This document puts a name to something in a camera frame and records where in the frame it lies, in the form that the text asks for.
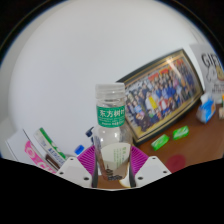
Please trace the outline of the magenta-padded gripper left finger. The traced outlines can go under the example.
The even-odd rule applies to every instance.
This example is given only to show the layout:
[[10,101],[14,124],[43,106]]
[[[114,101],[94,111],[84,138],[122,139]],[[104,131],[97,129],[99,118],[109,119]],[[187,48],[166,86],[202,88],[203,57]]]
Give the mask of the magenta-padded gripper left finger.
[[95,148],[91,146],[77,157],[69,157],[56,175],[84,188],[96,188],[98,168]]

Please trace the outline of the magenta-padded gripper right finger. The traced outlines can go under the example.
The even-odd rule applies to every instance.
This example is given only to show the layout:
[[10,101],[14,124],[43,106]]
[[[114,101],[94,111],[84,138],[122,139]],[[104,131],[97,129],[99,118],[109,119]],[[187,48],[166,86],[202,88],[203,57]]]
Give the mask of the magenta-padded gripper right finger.
[[170,174],[169,169],[157,156],[148,156],[137,147],[131,147],[129,166],[131,187],[143,187]]

